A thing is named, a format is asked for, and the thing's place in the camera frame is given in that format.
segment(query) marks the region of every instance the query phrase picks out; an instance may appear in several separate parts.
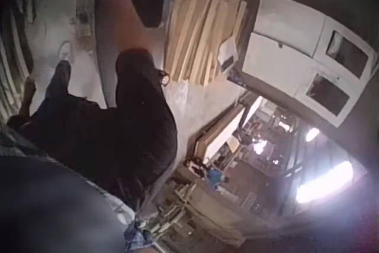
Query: blue shirt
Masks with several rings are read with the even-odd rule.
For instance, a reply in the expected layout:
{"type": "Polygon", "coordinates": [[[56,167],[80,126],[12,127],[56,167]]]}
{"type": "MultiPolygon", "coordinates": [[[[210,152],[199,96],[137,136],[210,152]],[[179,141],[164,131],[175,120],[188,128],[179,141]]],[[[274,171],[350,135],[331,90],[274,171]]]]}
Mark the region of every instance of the blue shirt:
{"type": "Polygon", "coordinates": [[[211,169],[208,171],[208,180],[213,188],[217,189],[217,186],[221,182],[223,174],[217,169],[211,169]]]}

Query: worker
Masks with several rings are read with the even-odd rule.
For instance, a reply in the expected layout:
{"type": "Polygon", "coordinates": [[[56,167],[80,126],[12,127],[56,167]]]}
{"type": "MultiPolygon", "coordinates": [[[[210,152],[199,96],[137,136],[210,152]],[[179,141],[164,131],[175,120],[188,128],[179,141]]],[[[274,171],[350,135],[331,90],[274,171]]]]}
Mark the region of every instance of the worker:
{"type": "MultiPolygon", "coordinates": [[[[91,208],[95,207],[97,202],[92,198],[94,194],[86,193],[91,192],[93,188],[104,197],[111,197],[111,201],[107,200],[109,204],[118,211],[123,211],[124,215],[119,219],[123,220],[123,225],[127,225],[126,229],[123,228],[124,237],[128,241],[127,249],[141,241],[142,245],[146,246],[144,238],[137,234],[139,229],[133,226],[134,217],[144,201],[149,198],[157,179],[176,157],[177,130],[151,56],[154,42],[131,0],[110,2],[114,16],[115,45],[120,52],[115,64],[118,76],[117,107],[102,110],[96,103],[68,93],[72,49],[69,43],[63,43],[57,57],[60,62],[46,90],[45,100],[37,112],[29,116],[28,111],[25,111],[30,105],[30,97],[33,97],[27,94],[34,93],[33,83],[28,80],[28,88],[24,93],[24,108],[20,110],[18,118],[9,122],[19,134],[14,133],[9,127],[0,126],[0,189],[3,194],[9,195],[9,191],[17,190],[19,185],[23,185],[26,190],[22,194],[17,192],[22,198],[14,198],[12,201],[14,212],[17,212],[15,218],[24,216],[35,221],[29,224],[29,220],[23,222],[20,219],[15,227],[9,222],[12,219],[8,220],[7,215],[0,212],[0,222],[6,221],[2,224],[9,225],[7,230],[10,231],[27,227],[27,238],[34,246],[35,252],[79,252],[80,246],[84,246],[87,239],[92,242],[99,234],[108,237],[111,235],[117,227],[113,226],[111,220],[107,220],[106,224],[109,226],[105,232],[97,231],[98,225],[101,224],[99,219],[102,220],[102,216],[104,219],[108,217],[106,214],[102,215],[100,209],[91,208]],[[66,167],[83,177],[92,188],[78,186],[81,185],[81,179],[66,167]],[[7,182],[5,177],[8,176],[14,179],[7,182]],[[54,203],[45,203],[49,199],[43,199],[44,195],[47,195],[44,191],[54,197],[54,203]],[[64,199],[62,195],[68,196],[69,199],[64,199]],[[81,211],[71,214],[70,210],[75,210],[71,205],[76,203],[83,203],[86,207],[79,207],[81,211]],[[48,217],[54,215],[54,210],[50,208],[52,205],[57,207],[58,212],[63,212],[62,216],[58,215],[51,224],[40,226],[40,217],[48,221],[48,217]],[[96,213],[99,213],[96,215],[98,219],[93,219],[91,215],[96,213]],[[88,235],[85,229],[81,231],[83,234],[76,235],[76,228],[85,228],[75,226],[83,219],[89,221],[86,223],[88,226],[91,222],[98,223],[93,225],[93,231],[88,231],[88,235]],[[47,239],[39,243],[41,236],[47,233],[49,228],[57,231],[46,234],[47,239]],[[67,230],[70,230],[70,234],[65,235],[67,238],[63,238],[62,243],[48,239],[51,236],[60,238],[60,234],[67,233],[67,230]],[[71,246],[71,242],[78,236],[78,247],[71,246]]],[[[24,238],[22,233],[17,232],[21,234],[17,237],[24,238]]],[[[104,244],[109,245],[110,238],[105,239],[104,244]]],[[[118,248],[117,243],[112,250],[101,247],[102,240],[99,238],[99,242],[90,242],[91,246],[81,252],[120,252],[115,251],[118,248]]],[[[19,243],[29,246],[27,242],[17,242],[19,243]]]]}
{"type": "Polygon", "coordinates": [[[229,183],[229,177],[222,173],[219,169],[211,167],[207,173],[207,179],[213,189],[217,190],[221,182],[229,183]]]}

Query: lumber stack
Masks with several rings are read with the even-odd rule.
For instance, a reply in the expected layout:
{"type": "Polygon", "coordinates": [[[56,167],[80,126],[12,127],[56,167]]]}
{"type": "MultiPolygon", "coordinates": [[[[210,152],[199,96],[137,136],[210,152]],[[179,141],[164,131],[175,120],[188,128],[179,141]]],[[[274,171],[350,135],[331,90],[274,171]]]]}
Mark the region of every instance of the lumber stack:
{"type": "Polygon", "coordinates": [[[221,44],[239,39],[244,0],[172,0],[165,70],[173,81],[206,86],[221,74],[221,44]]]}

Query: workshop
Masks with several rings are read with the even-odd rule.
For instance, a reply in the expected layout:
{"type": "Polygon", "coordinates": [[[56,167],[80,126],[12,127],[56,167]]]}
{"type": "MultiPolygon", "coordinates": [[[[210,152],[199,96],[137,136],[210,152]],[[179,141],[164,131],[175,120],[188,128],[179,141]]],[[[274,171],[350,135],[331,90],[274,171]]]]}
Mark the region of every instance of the workshop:
{"type": "Polygon", "coordinates": [[[114,196],[126,252],[379,252],[379,0],[117,1],[1,0],[0,121],[114,196]]]}

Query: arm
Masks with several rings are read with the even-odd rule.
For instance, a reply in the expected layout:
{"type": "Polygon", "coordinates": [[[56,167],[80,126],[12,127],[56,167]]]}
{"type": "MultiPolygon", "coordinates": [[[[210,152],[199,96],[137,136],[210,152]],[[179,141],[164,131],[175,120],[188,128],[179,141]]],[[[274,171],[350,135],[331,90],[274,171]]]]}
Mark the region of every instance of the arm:
{"type": "Polygon", "coordinates": [[[110,0],[114,17],[115,45],[119,52],[143,49],[151,54],[152,40],[132,0],[110,0]]]}

